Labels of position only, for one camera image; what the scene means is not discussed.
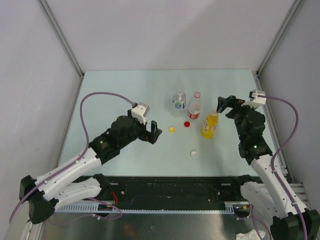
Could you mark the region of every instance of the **bottle label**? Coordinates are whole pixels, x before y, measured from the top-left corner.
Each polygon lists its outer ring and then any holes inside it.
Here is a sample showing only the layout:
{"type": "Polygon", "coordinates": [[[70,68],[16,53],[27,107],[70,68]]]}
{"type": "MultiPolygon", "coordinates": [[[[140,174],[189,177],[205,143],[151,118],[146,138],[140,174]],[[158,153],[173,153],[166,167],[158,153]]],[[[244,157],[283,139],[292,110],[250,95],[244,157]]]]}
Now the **bottle label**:
{"type": "Polygon", "coordinates": [[[203,130],[204,130],[205,132],[209,130],[209,124],[208,124],[207,119],[204,121],[203,130]]]}
{"type": "Polygon", "coordinates": [[[183,110],[184,108],[186,107],[186,102],[178,102],[178,101],[176,101],[175,103],[174,103],[174,109],[175,110],[183,110]]]}
{"type": "Polygon", "coordinates": [[[200,116],[200,110],[194,111],[193,113],[188,111],[188,117],[191,119],[197,119],[200,116]]]}
{"type": "Polygon", "coordinates": [[[217,127],[218,127],[218,123],[212,127],[212,131],[216,130],[217,127]]]}

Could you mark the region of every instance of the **red bottle cap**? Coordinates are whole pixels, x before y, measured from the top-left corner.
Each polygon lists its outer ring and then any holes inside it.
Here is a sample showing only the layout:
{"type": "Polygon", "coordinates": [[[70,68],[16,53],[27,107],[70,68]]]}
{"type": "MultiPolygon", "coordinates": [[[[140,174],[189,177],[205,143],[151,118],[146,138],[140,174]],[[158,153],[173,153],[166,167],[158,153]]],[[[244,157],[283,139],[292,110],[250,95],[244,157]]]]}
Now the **red bottle cap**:
{"type": "Polygon", "coordinates": [[[184,126],[185,126],[186,128],[190,127],[190,122],[185,121],[185,122],[184,122],[184,126]]]}

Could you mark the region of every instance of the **white cloth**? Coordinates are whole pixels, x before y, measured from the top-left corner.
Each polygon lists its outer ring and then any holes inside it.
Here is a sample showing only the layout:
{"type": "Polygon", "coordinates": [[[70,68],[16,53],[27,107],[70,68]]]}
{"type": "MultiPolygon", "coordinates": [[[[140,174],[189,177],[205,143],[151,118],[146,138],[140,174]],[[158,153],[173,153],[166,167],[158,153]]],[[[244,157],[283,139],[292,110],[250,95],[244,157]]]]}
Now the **white cloth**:
{"type": "MultiPolygon", "coordinates": [[[[262,238],[265,237],[266,233],[264,231],[260,231],[259,233],[262,238]]],[[[260,240],[257,231],[256,230],[251,230],[248,233],[239,233],[236,235],[236,240],[260,240]]]]}

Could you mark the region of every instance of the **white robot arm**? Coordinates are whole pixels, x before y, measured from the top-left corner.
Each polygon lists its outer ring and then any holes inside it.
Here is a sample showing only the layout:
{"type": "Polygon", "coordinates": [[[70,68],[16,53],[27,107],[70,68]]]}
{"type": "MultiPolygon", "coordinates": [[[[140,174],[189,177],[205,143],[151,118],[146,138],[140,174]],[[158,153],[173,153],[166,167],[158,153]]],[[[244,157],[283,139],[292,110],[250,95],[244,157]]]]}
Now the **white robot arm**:
{"type": "Polygon", "coordinates": [[[218,113],[232,108],[226,117],[234,119],[240,140],[240,156],[246,159],[268,190],[268,194],[261,192],[258,184],[252,181],[249,175],[244,175],[236,178],[241,195],[251,202],[271,225],[270,231],[274,240],[303,240],[306,235],[304,227],[308,239],[314,240],[320,225],[319,213],[308,210],[296,196],[281,168],[275,165],[272,151],[263,138],[266,119],[255,109],[266,103],[266,95],[262,91],[253,90],[249,98],[249,101],[244,101],[235,96],[219,97],[217,106],[218,113]]]}
{"type": "Polygon", "coordinates": [[[103,174],[96,174],[83,182],[72,182],[119,155],[122,148],[136,139],[154,144],[162,130],[158,129],[155,121],[151,121],[151,132],[147,131],[145,116],[148,111],[146,104],[137,103],[127,116],[119,116],[106,132],[91,141],[82,157],[79,153],[36,179],[30,175],[24,177],[20,183],[19,198],[23,200],[29,195],[26,200],[29,202],[30,221],[39,224],[64,205],[109,195],[111,185],[103,174]]]}

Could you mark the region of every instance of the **water bottle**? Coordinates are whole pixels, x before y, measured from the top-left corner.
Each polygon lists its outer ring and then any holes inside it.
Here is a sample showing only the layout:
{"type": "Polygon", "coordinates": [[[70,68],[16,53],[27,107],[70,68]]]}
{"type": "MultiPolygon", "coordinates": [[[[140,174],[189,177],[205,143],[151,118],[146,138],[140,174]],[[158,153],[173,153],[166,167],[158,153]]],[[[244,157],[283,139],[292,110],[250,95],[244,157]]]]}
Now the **water bottle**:
{"type": "Polygon", "coordinates": [[[200,109],[202,105],[200,91],[195,91],[193,97],[190,99],[188,107],[188,117],[192,120],[198,119],[200,116],[200,109]]]}
{"type": "Polygon", "coordinates": [[[182,90],[178,90],[172,99],[173,103],[173,115],[175,117],[182,116],[183,110],[186,107],[186,94],[182,90]]]}

